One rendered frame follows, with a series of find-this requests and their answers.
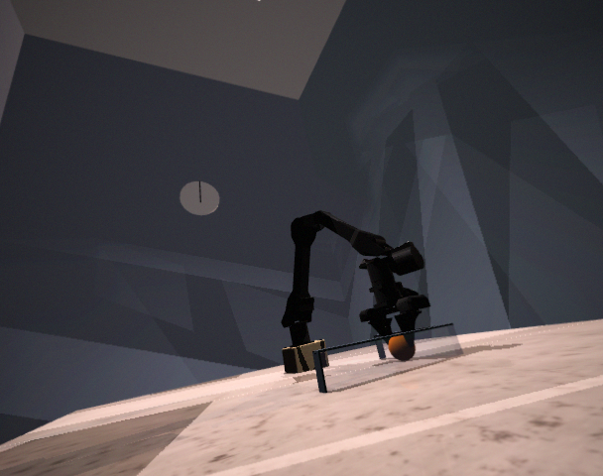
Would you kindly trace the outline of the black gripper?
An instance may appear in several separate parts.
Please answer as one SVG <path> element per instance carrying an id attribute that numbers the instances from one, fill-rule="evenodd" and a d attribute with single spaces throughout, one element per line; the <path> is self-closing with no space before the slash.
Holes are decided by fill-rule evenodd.
<path id="1" fill-rule="evenodd" d="M 374 304 L 374 308 L 362 310 L 359 314 L 361 322 L 369 321 L 368 324 L 371 324 L 381 337 L 393 335 L 392 317 L 387 318 L 387 314 L 400 312 L 394 315 L 394 318 L 403 333 L 415 330 L 416 318 L 419 313 L 422 313 L 419 308 L 430 306 L 428 298 L 424 295 L 400 298 L 397 288 L 399 286 L 400 282 L 395 282 L 394 278 L 372 283 L 369 291 L 374 293 L 377 304 Z"/>

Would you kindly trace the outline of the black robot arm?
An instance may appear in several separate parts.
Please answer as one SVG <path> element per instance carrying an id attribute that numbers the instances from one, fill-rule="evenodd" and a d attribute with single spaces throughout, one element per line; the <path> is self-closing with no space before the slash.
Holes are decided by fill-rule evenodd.
<path id="1" fill-rule="evenodd" d="M 413 242 L 392 248 L 382 236 L 359 230 L 322 210 L 296 218 L 291 224 L 292 239 L 296 245 L 293 291 L 288 298 L 282 319 L 283 328 L 290 327 L 293 342 L 290 347 L 314 342 L 310 341 L 307 329 L 307 323 L 311 322 L 314 310 L 314 297 L 310 297 L 308 293 L 310 246 L 316 232 L 324 227 L 349 241 L 361 255 L 376 257 L 371 260 L 363 259 L 359 266 L 359 269 L 368 270 L 371 284 L 393 278 L 393 273 L 401 276 L 424 267 L 422 255 Z M 387 257 L 380 259 L 378 256 Z"/>

